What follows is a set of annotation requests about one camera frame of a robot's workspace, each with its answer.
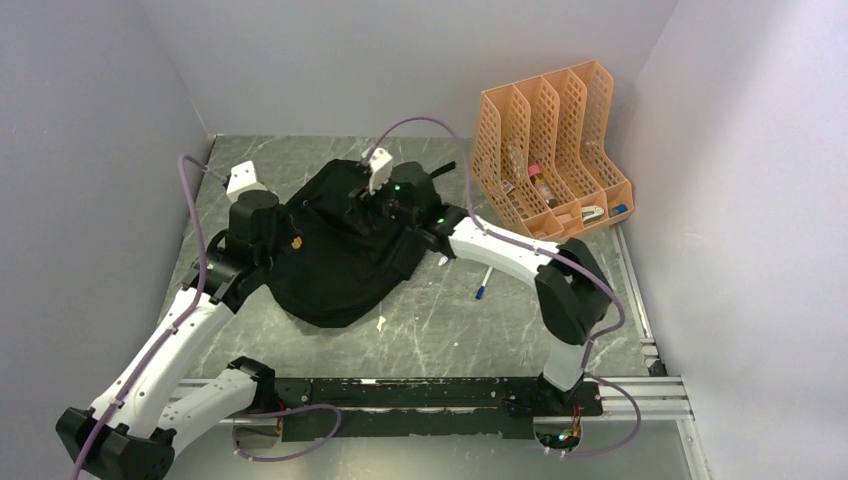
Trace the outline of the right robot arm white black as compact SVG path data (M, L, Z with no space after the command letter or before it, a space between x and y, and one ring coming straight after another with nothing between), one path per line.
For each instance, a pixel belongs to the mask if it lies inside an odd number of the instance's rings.
M360 227L386 219L433 252L485 264L534 289L551 337L539 398L548 412L565 413L578 399L592 330L612 303L608 281L586 244L533 240L483 221L444 202L418 163L370 159L356 165L365 185L350 194L350 214Z

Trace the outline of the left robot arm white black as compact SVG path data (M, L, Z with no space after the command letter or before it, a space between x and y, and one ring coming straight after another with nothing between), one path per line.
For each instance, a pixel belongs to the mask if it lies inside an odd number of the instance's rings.
M227 229L202 248L165 320L130 365L89 407L70 407L57 421L73 478L86 472L100 479L162 479L177 454L220 420L279 411L274 370L247 357L175 404L169 400L198 354L267 283L294 237L287 222L276 194L238 196Z

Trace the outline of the black student backpack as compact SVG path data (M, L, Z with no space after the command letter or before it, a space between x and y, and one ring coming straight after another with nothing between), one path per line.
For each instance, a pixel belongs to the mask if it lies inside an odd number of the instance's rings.
M299 247L287 244L267 278L289 315L319 328L344 328L411 278L425 256L423 240L388 218L363 231L349 195L367 174L352 160L324 165L287 202Z

